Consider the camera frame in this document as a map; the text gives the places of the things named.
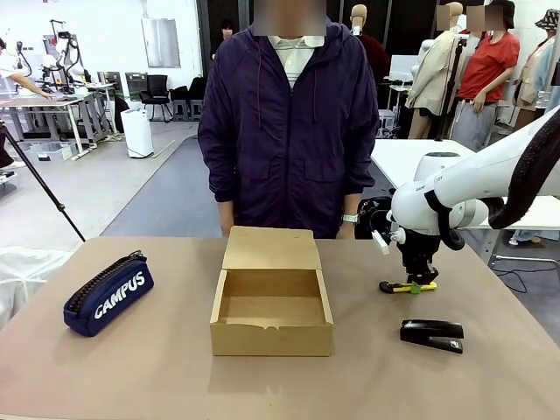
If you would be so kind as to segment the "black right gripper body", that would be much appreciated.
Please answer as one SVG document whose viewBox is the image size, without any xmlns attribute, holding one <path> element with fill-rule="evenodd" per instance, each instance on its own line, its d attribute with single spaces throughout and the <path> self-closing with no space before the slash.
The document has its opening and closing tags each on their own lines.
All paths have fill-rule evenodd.
<svg viewBox="0 0 560 420">
<path fill-rule="evenodd" d="M 397 248 L 402 254 L 402 265 L 406 270 L 430 270 L 433 256 L 440 245 L 439 235 L 420 234 L 412 230 L 405 230 L 404 243 L 398 243 Z"/>
</svg>

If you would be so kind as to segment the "person's right hand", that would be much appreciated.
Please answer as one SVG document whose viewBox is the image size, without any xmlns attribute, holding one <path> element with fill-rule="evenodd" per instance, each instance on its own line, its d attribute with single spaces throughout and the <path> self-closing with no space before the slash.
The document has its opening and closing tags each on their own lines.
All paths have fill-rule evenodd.
<svg viewBox="0 0 560 420">
<path fill-rule="evenodd" d="M 222 235 L 229 237 L 231 228 L 235 224 L 234 203 L 232 201 L 219 202 L 218 210 Z"/>
</svg>

